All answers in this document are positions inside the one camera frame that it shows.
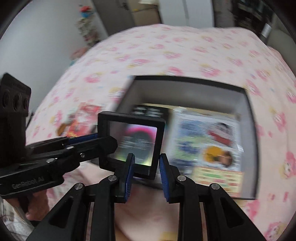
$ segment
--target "black square frame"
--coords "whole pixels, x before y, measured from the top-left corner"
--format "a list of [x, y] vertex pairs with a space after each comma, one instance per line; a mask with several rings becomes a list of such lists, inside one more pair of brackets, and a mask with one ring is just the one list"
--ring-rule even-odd
[[[106, 137], [110, 135], [111, 121], [143, 126], [152, 126], [157, 128], [151, 166], [140, 164], [134, 165], [134, 177], [153, 180], [155, 178], [158, 166], [158, 160], [163, 141], [163, 133], [165, 129], [165, 120], [161, 118], [103, 111], [98, 114], [98, 137]], [[108, 171], [114, 172], [117, 168], [123, 166], [124, 164], [124, 161], [108, 157], [107, 155], [102, 155], [101, 157], [99, 157], [100, 168]]]

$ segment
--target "pink bed sheet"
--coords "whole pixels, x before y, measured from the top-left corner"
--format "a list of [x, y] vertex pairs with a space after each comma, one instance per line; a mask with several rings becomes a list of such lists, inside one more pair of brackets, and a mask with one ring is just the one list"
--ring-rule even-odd
[[[247, 89], [259, 138], [260, 179], [258, 199], [238, 204], [268, 241], [276, 240], [296, 210], [296, 78], [277, 51], [246, 29], [158, 24], [111, 36], [71, 66], [48, 93], [27, 129], [28, 144], [56, 137], [57, 127], [81, 102], [114, 110], [132, 75], [160, 74]], [[84, 164], [48, 191], [50, 205], [74, 183], [96, 183], [107, 175]], [[115, 215], [130, 240], [176, 239], [178, 205], [167, 204], [161, 191], [135, 185]]]

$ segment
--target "camera lens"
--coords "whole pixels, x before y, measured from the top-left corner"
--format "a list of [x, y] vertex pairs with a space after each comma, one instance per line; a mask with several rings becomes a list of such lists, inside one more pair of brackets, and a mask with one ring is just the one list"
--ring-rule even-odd
[[3, 107], [8, 106], [8, 104], [9, 104], [9, 98], [10, 98], [9, 92], [8, 91], [5, 91], [4, 94], [3, 94], [3, 98], [2, 98], [2, 106]]
[[22, 101], [20, 94], [16, 94], [13, 98], [13, 109], [17, 110], [20, 107], [21, 103]]
[[27, 98], [24, 99], [24, 109], [27, 109], [29, 106], [29, 101]]

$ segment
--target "open box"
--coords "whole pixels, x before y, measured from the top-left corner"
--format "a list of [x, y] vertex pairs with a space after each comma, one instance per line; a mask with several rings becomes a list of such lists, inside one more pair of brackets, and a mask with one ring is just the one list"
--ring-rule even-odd
[[176, 76], [136, 76], [116, 112], [150, 103], [211, 110], [239, 116], [244, 173], [240, 198], [254, 199], [258, 184], [258, 144], [252, 108], [245, 89], [225, 83]]

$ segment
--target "red object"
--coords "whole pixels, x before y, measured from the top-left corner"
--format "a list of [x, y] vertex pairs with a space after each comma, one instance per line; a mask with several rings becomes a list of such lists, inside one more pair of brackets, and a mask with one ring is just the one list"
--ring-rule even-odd
[[217, 135], [213, 131], [209, 131], [209, 135], [211, 135], [212, 137], [215, 138], [216, 141], [218, 141], [218, 142], [220, 142], [220, 143], [222, 143], [224, 145], [230, 146], [230, 144], [231, 144], [231, 141], [230, 140]]
[[89, 10], [91, 10], [90, 6], [83, 6], [83, 7], [80, 8], [80, 12], [87, 12]]

